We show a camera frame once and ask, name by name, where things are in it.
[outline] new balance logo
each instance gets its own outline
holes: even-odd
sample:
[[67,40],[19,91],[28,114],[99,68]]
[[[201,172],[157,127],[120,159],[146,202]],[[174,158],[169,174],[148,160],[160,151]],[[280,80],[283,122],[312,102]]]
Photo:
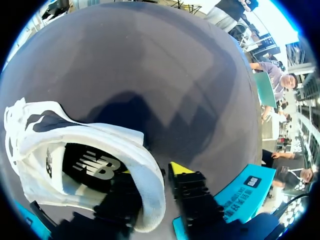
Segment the new balance logo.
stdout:
[[119,169],[121,163],[106,156],[101,156],[97,159],[96,154],[91,151],[86,151],[86,154],[80,158],[72,167],[78,171],[86,170],[86,174],[101,179],[110,180],[114,177],[114,171]]

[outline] dark gray surface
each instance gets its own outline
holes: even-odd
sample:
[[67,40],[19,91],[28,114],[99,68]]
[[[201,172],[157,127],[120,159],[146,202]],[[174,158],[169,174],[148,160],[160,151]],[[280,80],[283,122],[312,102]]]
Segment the dark gray surface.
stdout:
[[[245,56],[225,32],[179,9],[110,3],[57,19],[7,65],[1,116],[22,97],[59,102],[75,121],[144,132],[162,168],[175,161],[201,171],[212,194],[247,164],[261,161],[260,107]],[[8,187],[26,206],[4,152],[3,122],[1,137]],[[133,239],[174,239],[178,211],[165,182],[164,220]],[[44,210],[55,221],[69,219],[72,212],[71,207]]]

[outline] man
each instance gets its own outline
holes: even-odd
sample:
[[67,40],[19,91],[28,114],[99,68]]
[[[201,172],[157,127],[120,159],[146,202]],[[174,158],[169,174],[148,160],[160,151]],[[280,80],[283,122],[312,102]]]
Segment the man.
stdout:
[[258,6],[257,0],[220,0],[204,19],[225,32],[230,32],[240,20],[242,14],[251,12]]
[[[272,83],[273,93],[274,93],[276,102],[282,99],[285,88],[295,90],[298,87],[298,80],[296,75],[294,75],[293,73],[282,75],[280,68],[273,65],[272,63],[255,62],[255,63],[250,63],[250,67],[253,70],[262,70],[268,73]],[[271,106],[265,106],[264,113],[261,116],[262,123],[265,122],[265,119],[269,114],[269,112],[271,111],[271,109],[272,109]]]
[[294,189],[303,180],[310,183],[314,177],[311,168],[304,168],[303,156],[297,153],[280,153],[262,150],[263,167],[276,170],[272,185],[275,187]]

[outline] white sneaker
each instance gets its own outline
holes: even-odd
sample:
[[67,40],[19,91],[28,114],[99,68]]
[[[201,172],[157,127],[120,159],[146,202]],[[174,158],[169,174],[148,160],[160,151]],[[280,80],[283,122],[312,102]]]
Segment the white sneaker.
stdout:
[[142,198],[134,229],[150,232],[162,221],[164,179],[143,147],[143,133],[79,123],[57,102],[26,103],[24,98],[5,109],[4,128],[8,159],[30,202],[92,210],[106,196],[113,176],[128,169]]

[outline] gray shirt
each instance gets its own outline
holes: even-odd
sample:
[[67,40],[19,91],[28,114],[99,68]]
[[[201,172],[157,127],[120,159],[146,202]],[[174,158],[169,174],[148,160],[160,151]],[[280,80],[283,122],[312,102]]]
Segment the gray shirt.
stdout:
[[300,169],[304,167],[304,157],[300,154],[295,154],[293,159],[279,157],[272,164],[272,168],[276,170],[274,180],[284,183],[287,189],[293,189],[299,184]]
[[285,88],[280,84],[280,79],[282,77],[281,69],[270,62],[260,61],[259,65],[262,67],[263,71],[269,75],[272,83],[275,101],[279,101],[284,96],[285,90]]

